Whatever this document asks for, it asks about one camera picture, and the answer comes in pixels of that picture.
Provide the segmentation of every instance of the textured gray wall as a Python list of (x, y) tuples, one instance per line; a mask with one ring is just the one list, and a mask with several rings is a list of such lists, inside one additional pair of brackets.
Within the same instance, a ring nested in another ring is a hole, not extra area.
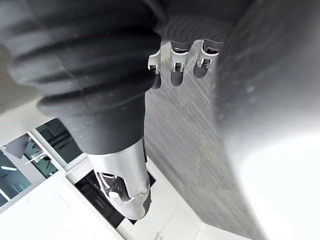
[[(162, 46), (162, 52), (168, 53), (168, 47)], [(214, 68), (203, 79), (196, 79), (192, 73), (194, 48), (190, 56), (180, 87), (171, 85), (166, 59), (161, 66), (161, 88), (147, 93), (148, 154), (206, 224), (261, 240), (262, 234), (229, 171), (214, 126), (210, 103)]]

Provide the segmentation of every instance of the ceiling light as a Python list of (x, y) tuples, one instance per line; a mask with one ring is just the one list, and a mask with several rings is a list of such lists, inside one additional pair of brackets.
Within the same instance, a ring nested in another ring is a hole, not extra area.
[(17, 171), (18, 169), (14, 168), (14, 167), (8, 167), (8, 166), (1, 166), (1, 168), (3, 170), (9, 170), (9, 171)]

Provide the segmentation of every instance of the gray surface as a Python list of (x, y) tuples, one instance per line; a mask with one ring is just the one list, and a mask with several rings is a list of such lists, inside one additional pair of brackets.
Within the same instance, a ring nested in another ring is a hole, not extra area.
[(11, 79), (7, 70), (10, 61), (9, 52), (0, 45), (0, 114), (40, 97), (36, 89), (18, 85)]
[(202, 79), (194, 78), (194, 53), (193, 48), (180, 87), (170, 84), (169, 61), (164, 60), (161, 88), (147, 93), (148, 155), (206, 224), (261, 240), (234, 184), (213, 123), (210, 87), (214, 69)]

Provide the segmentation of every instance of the black fabric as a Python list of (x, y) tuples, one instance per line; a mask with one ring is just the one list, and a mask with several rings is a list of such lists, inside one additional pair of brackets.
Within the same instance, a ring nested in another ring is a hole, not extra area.
[(44, 95), (83, 152), (123, 150), (144, 135), (148, 57), (161, 39), (141, 1), (0, 1), (0, 41), (20, 84)]

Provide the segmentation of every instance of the window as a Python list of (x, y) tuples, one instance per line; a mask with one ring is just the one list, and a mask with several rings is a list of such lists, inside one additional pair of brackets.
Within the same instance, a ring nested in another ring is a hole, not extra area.
[(0, 150), (0, 207), (31, 186), (31, 182)]
[(28, 134), (0, 147), (0, 213), (57, 171)]
[(37, 127), (36, 130), (67, 164), (82, 154), (75, 140), (57, 118)]
[(44, 154), (43, 150), (32, 140), (30, 139), (24, 156), (31, 161), (34, 159), (32, 164), (43, 174), (43, 176), (47, 179), (52, 176), (58, 169), (53, 165), (51, 159)]

